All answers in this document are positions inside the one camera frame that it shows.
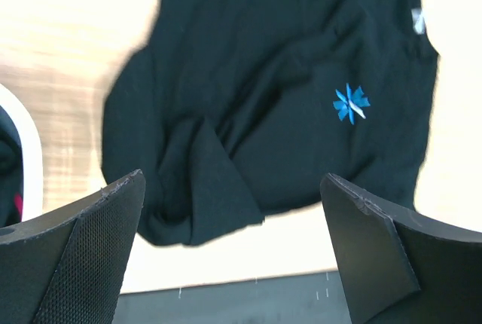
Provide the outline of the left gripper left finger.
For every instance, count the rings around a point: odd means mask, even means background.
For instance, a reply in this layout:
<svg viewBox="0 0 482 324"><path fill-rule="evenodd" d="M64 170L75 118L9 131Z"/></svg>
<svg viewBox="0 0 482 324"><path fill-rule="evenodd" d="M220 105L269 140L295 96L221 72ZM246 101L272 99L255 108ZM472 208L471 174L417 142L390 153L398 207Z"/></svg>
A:
<svg viewBox="0 0 482 324"><path fill-rule="evenodd" d="M110 323L145 196L135 170L1 229L3 323Z"/></svg>

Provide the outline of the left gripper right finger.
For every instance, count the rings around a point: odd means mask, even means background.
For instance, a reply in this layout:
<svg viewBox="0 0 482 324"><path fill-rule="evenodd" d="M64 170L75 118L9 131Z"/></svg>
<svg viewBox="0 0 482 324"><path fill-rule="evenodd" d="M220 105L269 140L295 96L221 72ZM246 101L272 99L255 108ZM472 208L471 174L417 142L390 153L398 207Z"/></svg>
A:
<svg viewBox="0 0 482 324"><path fill-rule="evenodd" d="M481 234L384 200L339 176L321 201L353 323L479 323Z"/></svg>

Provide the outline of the black t shirt blue logo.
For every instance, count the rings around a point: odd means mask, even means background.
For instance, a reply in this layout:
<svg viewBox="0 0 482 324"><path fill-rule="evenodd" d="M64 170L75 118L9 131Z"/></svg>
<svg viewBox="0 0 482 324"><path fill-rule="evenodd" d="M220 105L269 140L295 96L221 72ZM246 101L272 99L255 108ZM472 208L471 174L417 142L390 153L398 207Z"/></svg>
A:
<svg viewBox="0 0 482 324"><path fill-rule="evenodd" d="M339 175L413 207L438 54L421 0L161 0L108 94L102 173L138 232L199 246L317 203Z"/></svg>

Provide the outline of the pink t shirt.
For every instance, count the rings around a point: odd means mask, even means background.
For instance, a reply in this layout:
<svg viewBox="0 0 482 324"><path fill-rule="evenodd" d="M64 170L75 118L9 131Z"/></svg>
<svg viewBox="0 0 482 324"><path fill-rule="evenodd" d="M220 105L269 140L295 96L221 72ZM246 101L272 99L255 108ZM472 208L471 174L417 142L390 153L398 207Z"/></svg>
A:
<svg viewBox="0 0 482 324"><path fill-rule="evenodd" d="M23 217L23 198L21 194L14 195L14 205L18 213L19 221L22 221Z"/></svg>

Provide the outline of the white laundry basket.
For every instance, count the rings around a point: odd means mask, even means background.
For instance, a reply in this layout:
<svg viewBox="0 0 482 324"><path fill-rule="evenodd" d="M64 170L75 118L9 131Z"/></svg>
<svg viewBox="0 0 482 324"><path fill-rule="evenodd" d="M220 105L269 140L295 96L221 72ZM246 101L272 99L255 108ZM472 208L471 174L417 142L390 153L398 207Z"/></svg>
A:
<svg viewBox="0 0 482 324"><path fill-rule="evenodd" d="M21 101L1 84L1 108L11 119L23 156L22 222L42 215L44 177L41 140L32 116Z"/></svg>

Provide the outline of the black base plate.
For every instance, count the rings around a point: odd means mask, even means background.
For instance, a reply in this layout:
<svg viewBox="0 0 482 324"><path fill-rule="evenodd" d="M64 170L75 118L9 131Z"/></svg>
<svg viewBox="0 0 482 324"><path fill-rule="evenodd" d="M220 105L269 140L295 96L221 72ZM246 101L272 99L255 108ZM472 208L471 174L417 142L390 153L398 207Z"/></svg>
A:
<svg viewBox="0 0 482 324"><path fill-rule="evenodd" d="M336 271L192 286L119 297L117 324L343 324L351 321Z"/></svg>

